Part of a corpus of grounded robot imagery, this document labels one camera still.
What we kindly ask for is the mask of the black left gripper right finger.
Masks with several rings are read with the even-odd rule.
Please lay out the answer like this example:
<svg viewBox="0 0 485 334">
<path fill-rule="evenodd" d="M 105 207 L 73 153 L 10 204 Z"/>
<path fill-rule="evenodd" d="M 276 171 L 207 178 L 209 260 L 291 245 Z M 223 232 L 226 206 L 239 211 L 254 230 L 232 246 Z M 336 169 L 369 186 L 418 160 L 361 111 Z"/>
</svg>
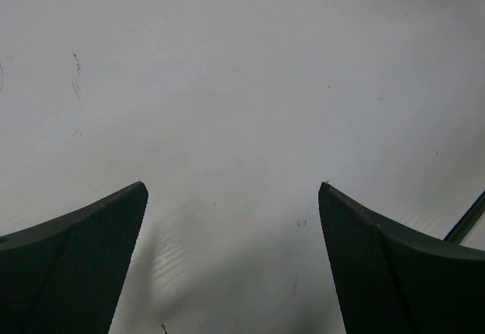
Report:
<svg viewBox="0 0 485 334">
<path fill-rule="evenodd" d="M 328 183 L 319 214 L 347 333 L 482 333 L 484 252 L 382 216 Z"/>
</svg>

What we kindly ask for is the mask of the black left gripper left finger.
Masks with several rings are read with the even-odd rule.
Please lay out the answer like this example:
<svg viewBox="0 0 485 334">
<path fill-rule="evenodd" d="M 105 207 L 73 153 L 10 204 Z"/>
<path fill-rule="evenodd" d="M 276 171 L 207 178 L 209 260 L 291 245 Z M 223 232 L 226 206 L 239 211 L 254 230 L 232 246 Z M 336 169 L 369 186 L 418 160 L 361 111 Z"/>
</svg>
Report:
<svg viewBox="0 0 485 334">
<path fill-rule="evenodd" d="M 1 237 L 3 333 L 107 333 L 149 193 L 133 183 Z"/>
</svg>

